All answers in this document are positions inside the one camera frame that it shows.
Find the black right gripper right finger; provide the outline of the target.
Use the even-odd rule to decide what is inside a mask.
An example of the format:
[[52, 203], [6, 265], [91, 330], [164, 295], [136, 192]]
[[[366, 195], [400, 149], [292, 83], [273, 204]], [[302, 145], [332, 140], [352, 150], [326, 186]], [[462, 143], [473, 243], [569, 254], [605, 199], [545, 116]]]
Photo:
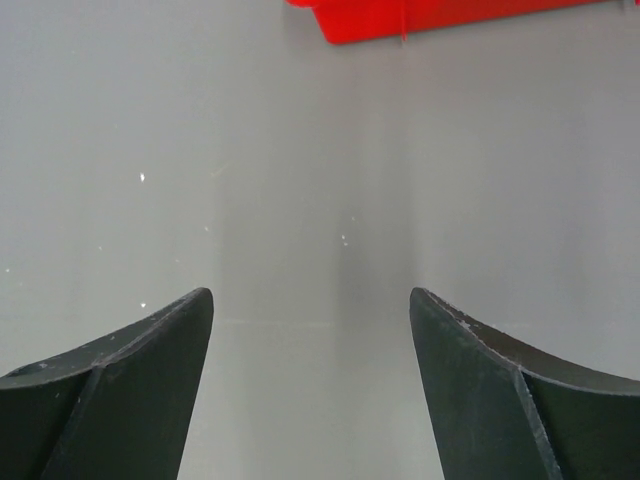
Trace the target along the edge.
[[445, 478], [638, 478], [638, 381], [539, 350], [424, 288], [409, 315]]

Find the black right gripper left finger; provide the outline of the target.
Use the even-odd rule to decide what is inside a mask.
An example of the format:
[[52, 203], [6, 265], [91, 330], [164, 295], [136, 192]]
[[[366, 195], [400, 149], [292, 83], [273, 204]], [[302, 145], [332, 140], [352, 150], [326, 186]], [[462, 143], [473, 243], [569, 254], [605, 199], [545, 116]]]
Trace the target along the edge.
[[197, 288], [2, 376], [2, 478], [177, 478], [213, 317]]

